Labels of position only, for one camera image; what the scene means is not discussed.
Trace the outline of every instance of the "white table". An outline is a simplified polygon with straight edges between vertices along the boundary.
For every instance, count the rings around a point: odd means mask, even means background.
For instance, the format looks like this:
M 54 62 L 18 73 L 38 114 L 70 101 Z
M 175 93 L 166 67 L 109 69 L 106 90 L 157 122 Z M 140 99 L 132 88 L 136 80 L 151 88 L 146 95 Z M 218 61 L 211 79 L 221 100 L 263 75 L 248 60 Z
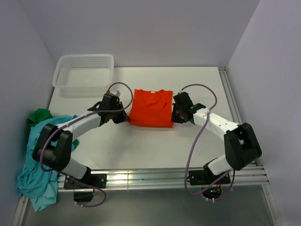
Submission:
M 114 68 L 113 82 L 122 81 L 131 89 L 172 90 L 176 94 L 191 83 L 209 86 L 218 97 L 213 112 L 232 120 L 222 81 L 216 67 L 140 67 Z M 124 106 L 130 101 L 129 91 L 122 85 L 111 90 L 121 92 Z M 202 87 L 188 88 L 193 103 L 210 107 L 212 94 Z M 63 93 L 55 88 L 49 110 L 52 114 L 83 114 L 103 93 Z M 142 128 L 127 122 L 109 122 L 79 137 L 79 146 L 72 157 L 91 169 L 158 169 L 183 168 L 193 140 L 201 129 L 191 123 L 174 124 L 172 129 Z M 202 167 L 208 161 L 224 154 L 224 144 L 211 132 L 205 130 L 198 140 L 191 167 Z

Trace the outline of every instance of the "orange t-shirt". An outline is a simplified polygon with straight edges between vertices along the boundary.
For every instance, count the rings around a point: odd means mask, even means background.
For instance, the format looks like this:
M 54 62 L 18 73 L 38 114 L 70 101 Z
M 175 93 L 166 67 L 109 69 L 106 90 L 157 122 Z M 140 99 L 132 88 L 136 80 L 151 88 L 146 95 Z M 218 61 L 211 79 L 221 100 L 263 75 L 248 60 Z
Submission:
M 172 91 L 135 89 L 129 123 L 143 127 L 172 128 L 172 99 Z

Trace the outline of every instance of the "white wall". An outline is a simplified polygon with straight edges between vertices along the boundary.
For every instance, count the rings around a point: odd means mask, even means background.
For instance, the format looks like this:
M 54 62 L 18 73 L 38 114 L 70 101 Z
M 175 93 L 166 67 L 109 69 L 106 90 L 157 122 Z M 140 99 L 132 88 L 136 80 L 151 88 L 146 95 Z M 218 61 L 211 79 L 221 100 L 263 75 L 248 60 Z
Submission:
M 55 64 L 18 1 L 0 1 L 0 32 L 0 225 L 7 226 L 18 204 L 26 118 L 48 106 Z
M 20 0 L 55 62 L 109 53 L 115 66 L 225 66 L 259 0 Z
M 228 74 L 285 225 L 301 225 L 301 1 L 261 0 Z

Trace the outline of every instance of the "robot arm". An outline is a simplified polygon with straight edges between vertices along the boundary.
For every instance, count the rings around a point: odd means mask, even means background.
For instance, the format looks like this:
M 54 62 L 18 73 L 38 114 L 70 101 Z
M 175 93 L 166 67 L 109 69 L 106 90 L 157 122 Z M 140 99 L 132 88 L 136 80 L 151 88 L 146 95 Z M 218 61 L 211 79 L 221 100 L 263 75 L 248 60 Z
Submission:
M 51 140 L 57 141 L 56 146 L 51 144 L 47 146 L 43 156 L 43 164 L 53 170 L 79 179 L 85 184 L 94 184 L 95 181 L 92 181 L 91 169 L 71 158 L 72 142 L 87 131 L 100 127 L 111 119 L 115 124 L 129 121 L 129 117 L 125 111 L 121 110 L 124 107 L 122 102 L 119 101 L 119 96 L 120 93 L 118 91 L 104 94 L 103 100 L 89 108 L 87 112 L 82 115 L 81 120 L 79 120 L 79 118 L 81 118 L 80 116 L 56 126 L 52 124 L 45 125 L 32 153 L 33 159 L 40 161 L 42 149 L 48 138 L 58 128 L 64 127 L 64 129 L 61 129 Z
M 186 92 L 180 92 L 174 96 L 174 108 L 172 121 L 204 126 L 207 114 L 210 112 L 202 104 L 194 105 Z M 225 155 L 222 155 L 204 166 L 204 176 L 220 175 L 228 170 L 241 170 L 255 159 L 261 156 L 261 149 L 254 131 L 248 123 L 239 125 L 222 118 L 214 113 L 209 114 L 206 129 L 217 135 L 224 141 Z

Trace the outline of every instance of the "white plastic basket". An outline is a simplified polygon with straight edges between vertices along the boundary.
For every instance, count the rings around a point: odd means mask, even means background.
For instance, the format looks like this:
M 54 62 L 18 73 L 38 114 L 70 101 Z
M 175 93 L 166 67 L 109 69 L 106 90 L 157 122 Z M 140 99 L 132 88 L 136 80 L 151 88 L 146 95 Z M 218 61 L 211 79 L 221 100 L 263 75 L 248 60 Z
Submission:
M 52 85 L 64 92 L 106 91 L 113 68 L 112 55 L 65 55 L 56 65 Z

